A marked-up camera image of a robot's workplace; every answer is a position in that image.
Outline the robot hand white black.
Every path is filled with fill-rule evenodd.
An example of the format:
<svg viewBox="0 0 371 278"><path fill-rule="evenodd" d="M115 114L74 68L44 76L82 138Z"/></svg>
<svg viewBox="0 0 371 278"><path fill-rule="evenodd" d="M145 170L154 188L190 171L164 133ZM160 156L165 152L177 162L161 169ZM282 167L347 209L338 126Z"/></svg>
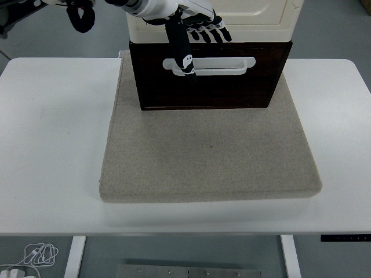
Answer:
<svg viewBox="0 0 371 278"><path fill-rule="evenodd" d="M188 36L196 41L211 43L232 41L223 19L209 1L154 1L152 10L143 20L151 25L164 25L174 60L189 82L195 83L197 75L192 60Z"/></svg>

